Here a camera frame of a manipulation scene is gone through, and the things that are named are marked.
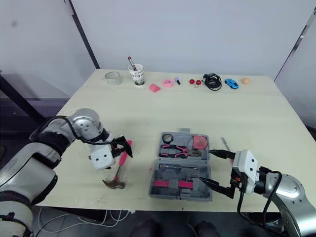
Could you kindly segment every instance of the hammer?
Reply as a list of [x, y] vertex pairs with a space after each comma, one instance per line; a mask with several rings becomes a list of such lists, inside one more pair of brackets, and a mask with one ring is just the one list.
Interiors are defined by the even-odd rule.
[[[128, 140], [127, 141], [128, 144], [131, 146], [133, 144], [133, 142], [131, 140]], [[127, 156], [128, 154], [126, 152], [123, 152], [123, 154], [121, 155], [121, 157], [119, 158], [119, 167], [118, 167], [118, 170], [117, 170], [117, 173], [115, 174], [114, 176], [114, 180], [110, 181], [110, 182], [107, 182], [107, 181], [103, 181], [103, 183], [110, 189], [123, 189], [125, 188], [125, 183], [124, 182], [120, 182], [119, 181], [119, 177], [118, 177], [118, 174], [119, 174], [119, 170], [120, 168], [125, 164], [126, 162], [126, 159], [127, 159]]]

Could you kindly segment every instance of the gray wall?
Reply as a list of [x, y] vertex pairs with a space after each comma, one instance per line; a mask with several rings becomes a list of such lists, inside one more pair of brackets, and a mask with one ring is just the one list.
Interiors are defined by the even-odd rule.
[[1, 0], [0, 70], [25, 98], [69, 98], [95, 68], [63, 0]]
[[316, 0], [74, 0], [101, 68], [275, 78]]
[[305, 125], [316, 128], [316, 20], [276, 84]]

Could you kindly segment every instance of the small orange ball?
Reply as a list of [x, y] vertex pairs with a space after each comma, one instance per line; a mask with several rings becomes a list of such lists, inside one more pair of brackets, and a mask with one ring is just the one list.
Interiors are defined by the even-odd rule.
[[243, 79], [241, 80], [241, 82], [242, 82], [242, 84], [247, 85], [247, 84], [250, 83], [250, 80], [249, 80], [249, 78], [243, 78]]

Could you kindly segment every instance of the beige table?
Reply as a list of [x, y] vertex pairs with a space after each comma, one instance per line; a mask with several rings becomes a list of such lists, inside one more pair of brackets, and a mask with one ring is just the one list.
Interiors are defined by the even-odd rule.
[[[148, 195], [152, 167], [157, 161], [160, 135], [163, 131], [190, 128], [192, 133], [206, 134], [212, 149], [224, 149], [225, 137], [230, 149], [250, 149], [260, 166], [279, 170], [298, 178], [307, 197], [316, 206], [316, 143], [282, 96], [270, 77], [248, 76], [249, 85], [240, 83], [232, 90], [223, 83], [220, 91], [206, 86], [194, 88], [189, 79], [202, 75], [146, 72], [146, 85], [134, 86], [127, 71], [119, 71], [123, 82], [109, 86], [104, 78], [110, 70], [96, 70], [60, 111], [71, 115], [79, 108], [94, 109], [101, 122], [115, 136], [123, 134], [133, 140], [133, 158], [120, 173], [126, 182], [124, 190], [110, 190], [102, 179], [112, 179], [112, 170], [96, 171], [88, 160], [89, 148], [75, 141], [64, 153], [55, 169], [58, 183], [41, 205], [128, 210], [184, 210], [236, 212], [239, 191], [234, 200], [213, 192], [212, 202], [193, 202], [151, 198]], [[152, 93], [151, 83], [178, 76], [181, 85], [161, 87]], [[229, 185], [231, 163], [211, 156], [212, 178]], [[266, 199], [258, 194], [246, 195], [243, 211], [262, 211]], [[271, 205], [269, 211], [277, 210]]]

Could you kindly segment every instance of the gray toolbox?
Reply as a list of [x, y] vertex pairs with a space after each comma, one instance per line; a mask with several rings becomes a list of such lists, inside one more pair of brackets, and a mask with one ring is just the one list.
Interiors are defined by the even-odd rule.
[[[204, 149], [193, 148], [194, 136], [204, 137]], [[155, 163], [149, 188], [153, 198], [183, 199], [192, 201], [211, 201], [212, 190], [198, 177], [211, 178], [207, 164], [210, 155], [207, 135], [191, 134], [189, 129], [181, 132], [163, 132], [158, 149], [159, 160]]]

